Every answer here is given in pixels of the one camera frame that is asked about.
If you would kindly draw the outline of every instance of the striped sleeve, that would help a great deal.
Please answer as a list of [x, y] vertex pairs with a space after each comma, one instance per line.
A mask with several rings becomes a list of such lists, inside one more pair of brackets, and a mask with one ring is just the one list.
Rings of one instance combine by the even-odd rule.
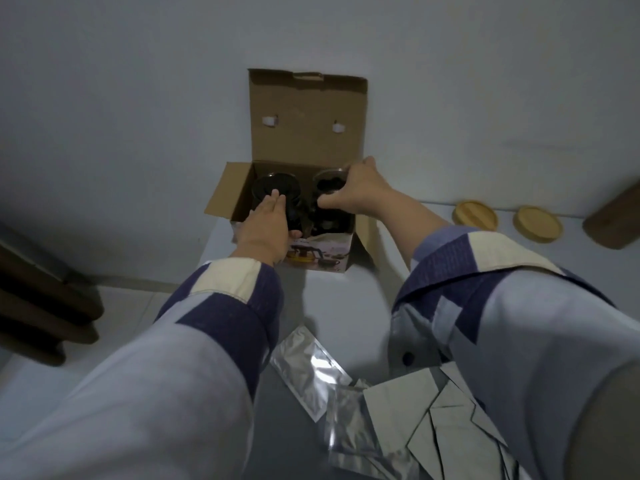
[[455, 360], [516, 458], [555, 480], [591, 396], [640, 359], [640, 327], [506, 236], [452, 226], [416, 250], [388, 352], [395, 375]]
[[284, 295], [272, 266], [227, 258], [196, 270], [167, 300], [157, 321], [207, 334], [231, 357], [254, 397], [260, 371], [278, 339]]
[[201, 266], [147, 331], [0, 456], [0, 478], [240, 478], [282, 297], [258, 261]]

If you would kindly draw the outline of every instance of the box lid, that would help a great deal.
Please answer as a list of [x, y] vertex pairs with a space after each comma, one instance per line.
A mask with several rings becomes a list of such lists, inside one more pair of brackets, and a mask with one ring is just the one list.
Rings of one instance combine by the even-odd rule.
[[249, 69], [249, 95], [252, 160], [341, 167], [362, 158], [366, 79]]

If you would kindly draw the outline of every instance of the open cardboard box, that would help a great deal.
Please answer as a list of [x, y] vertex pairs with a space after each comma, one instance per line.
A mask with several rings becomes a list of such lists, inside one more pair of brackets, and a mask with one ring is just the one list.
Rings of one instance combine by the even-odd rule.
[[[228, 219], [234, 231], [252, 208], [256, 178], [271, 172], [290, 173], [297, 177], [301, 197], [309, 203], [316, 173], [362, 158], [366, 79], [250, 69], [249, 95], [252, 162], [228, 162], [205, 209], [206, 214]], [[356, 216], [355, 232], [376, 261], [375, 222]], [[343, 273], [352, 240], [353, 233], [305, 236], [292, 243], [284, 263]]]

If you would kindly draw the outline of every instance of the blue pajama shirt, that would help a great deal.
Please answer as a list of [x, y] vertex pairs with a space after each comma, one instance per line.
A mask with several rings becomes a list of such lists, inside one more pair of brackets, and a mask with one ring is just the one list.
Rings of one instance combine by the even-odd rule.
[[[282, 303], [270, 266], [199, 267], [153, 326], [3, 454], [0, 478], [239, 478]], [[507, 237], [450, 226], [415, 251], [388, 354], [395, 375], [455, 360], [515, 457], [555, 480], [589, 398], [638, 360], [640, 325]]]

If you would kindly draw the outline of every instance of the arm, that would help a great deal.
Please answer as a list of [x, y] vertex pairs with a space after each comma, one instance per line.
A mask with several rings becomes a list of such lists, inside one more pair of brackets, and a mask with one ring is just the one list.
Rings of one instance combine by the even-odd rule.
[[393, 190], [376, 169], [373, 157], [349, 169], [347, 184], [318, 200], [322, 208], [375, 217], [389, 229], [407, 266], [425, 237], [449, 226], [443, 218], [404, 193]]
[[392, 368], [455, 360], [534, 478], [640, 477], [640, 325], [505, 236], [447, 226], [370, 159], [351, 172], [323, 204], [380, 219], [412, 263], [393, 309]]
[[198, 268], [156, 323], [108, 357], [0, 458], [11, 479], [239, 478], [253, 397], [278, 338], [284, 197], [267, 198], [232, 257]]

